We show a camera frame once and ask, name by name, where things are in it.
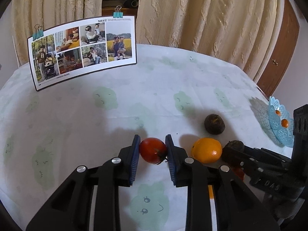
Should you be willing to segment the dark brown passion fruit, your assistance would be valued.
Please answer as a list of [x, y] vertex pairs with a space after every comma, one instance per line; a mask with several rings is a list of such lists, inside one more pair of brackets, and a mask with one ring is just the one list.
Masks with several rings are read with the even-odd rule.
[[244, 152], [244, 148], [245, 148], [245, 145], [242, 141], [240, 140], [233, 140], [233, 141], [229, 141], [225, 147], [225, 149], [233, 149], [233, 150], [236, 150], [238, 152]]

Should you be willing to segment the rough mandarin orange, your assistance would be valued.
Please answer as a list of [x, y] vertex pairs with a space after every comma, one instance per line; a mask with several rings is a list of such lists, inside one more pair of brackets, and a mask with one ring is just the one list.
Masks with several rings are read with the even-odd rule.
[[287, 120], [287, 119], [282, 119], [282, 120], [281, 120], [281, 125], [282, 125], [282, 127], [284, 127], [284, 128], [288, 128], [288, 127], [289, 127], [289, 122], [288, 122], [288, 120]]

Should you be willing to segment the dark round mangosteen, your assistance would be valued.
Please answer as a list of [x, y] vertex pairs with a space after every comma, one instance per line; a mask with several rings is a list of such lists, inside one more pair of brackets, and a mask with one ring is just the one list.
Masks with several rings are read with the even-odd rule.
[[225, 130], [223, 119], [218, 114], [210, 114], [204, 120], [205, 130], [211, 135], [220, 135]]

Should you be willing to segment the large red tomato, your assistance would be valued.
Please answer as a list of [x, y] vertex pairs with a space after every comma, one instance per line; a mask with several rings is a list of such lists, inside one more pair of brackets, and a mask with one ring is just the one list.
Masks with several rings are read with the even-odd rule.
[[167, 147], [158, 138], [146, 138], [139, 145], [139, 153], [142, 158], [154, 165], [159, 165], [167, 157]]

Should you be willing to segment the small red tomato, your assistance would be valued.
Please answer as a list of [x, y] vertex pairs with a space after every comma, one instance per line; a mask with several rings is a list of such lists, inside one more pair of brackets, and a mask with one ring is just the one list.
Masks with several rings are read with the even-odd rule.
[[235, 174], [241, 181], [244, 181], [245, 173], [244, 173], [243, 169], [241, 169], [241, 168], [235, 168], [235, 169], [234, 169], [234, 174]]

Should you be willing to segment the large smooth orange front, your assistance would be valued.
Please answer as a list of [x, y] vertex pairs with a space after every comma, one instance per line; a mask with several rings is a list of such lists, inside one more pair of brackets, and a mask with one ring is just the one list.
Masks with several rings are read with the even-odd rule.
[[208, 192], [209, 192], [209, 199], [214, 199], [214, 194], [213, 194], [213, 186], [212, 185], [208, 185]]

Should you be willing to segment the light blue lattice basket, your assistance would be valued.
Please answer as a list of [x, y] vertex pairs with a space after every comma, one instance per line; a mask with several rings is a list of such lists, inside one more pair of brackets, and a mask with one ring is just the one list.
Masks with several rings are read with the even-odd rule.
[[[281, 116], [275, 113], [275, 110], [279, 110]], [[284, 128], [281, 125], [281, 120], [287, 119], [289, 122], [289, 127]], [[269, 98], [268, 102], [268, 120], [274, 135], [278, 141], [289, 148], [293, 148], [294, 135], [293, 135], [293, 119], [290, 116], [289, 111], [284, 105], [280, 104], [280, 101], [274, 96]]]

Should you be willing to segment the white patterned tablecloth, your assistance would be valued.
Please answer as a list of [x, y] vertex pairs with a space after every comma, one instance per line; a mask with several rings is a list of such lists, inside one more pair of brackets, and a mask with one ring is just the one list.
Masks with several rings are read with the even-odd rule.
[[1, 89], [1, 201], [25, 229], [43, 203], [79, 165], [97, 167], [135, 135], [190, 152], [208, 137], [204, 120], [219, 114], [221, 144], [241, 140], [291, 156], [267, 120], [268, 102], [237, 66], [210, 56], [138, 45], [137, 64], [34, 89], [30, 67]]

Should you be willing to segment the brown wooden door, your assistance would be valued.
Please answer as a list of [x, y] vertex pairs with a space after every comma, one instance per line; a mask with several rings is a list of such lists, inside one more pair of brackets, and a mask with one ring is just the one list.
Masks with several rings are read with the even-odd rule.
[[270, 97], [282, 80], [295, 51], [300, 25], [289, 0], [284, 0], [284, 13], [274, 50], [257, 85]]

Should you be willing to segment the beige curtain right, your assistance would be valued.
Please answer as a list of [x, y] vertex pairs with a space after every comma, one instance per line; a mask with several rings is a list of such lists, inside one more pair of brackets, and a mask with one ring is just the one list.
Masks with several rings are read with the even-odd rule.
[[258, 81], [281, 17], [280, 0], [139, 0], [136, 39], [224, 60]]

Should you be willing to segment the photo collage card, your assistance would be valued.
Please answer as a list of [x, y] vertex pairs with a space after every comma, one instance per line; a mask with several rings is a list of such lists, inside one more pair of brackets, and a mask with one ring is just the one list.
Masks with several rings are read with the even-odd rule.
[[137, 63], [136, 18], [95, 17], [61, 24], [28, 38], [36, 91], [72, 78]]

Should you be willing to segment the teal binder clip left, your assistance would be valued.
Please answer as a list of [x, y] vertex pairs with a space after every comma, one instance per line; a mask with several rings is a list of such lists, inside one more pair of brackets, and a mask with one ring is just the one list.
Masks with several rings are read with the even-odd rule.
[[41, 26], [40, 24], [36, 24], [34, 26], [34, 32], [32, 34], [32, 40], [38, 40], [40, 38], [42, 38], [44, 36], [44, 31], [43, 31], [43, 26]]

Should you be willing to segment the teal binder clip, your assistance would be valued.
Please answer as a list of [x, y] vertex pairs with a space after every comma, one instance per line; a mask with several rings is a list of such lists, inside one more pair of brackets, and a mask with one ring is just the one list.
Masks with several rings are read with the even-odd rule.
[[121, 12], [122, 7], [120, 5], [116, 6], [113, 12], [113, 18], [123, 18], [123, 12]]
[[36, 24], [34, 26], [34, 32], [32, 34], [32, 40], [38, 40], [40, 38], [42, 38], [44, 36], [44, 31], [43, 31], [43, 26], [41, 26], [40, 24]]

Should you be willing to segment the teal binder clip right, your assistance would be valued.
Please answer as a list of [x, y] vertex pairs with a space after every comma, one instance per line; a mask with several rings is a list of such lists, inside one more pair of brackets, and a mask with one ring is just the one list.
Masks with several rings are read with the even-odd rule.
[[123, 12], [121, 12], [122, 7], [120, 5], [116, 6], [113, 12], [113, 18], [123, 18]]

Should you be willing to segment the beige curtain left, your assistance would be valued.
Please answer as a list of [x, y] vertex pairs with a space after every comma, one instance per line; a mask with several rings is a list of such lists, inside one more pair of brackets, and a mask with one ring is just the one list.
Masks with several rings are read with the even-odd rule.
[[19, 66], [29, 61], [28, 38], [39, 24], [44, 30], [102, 14], [102, 0], [13, 0], [12, 31]]

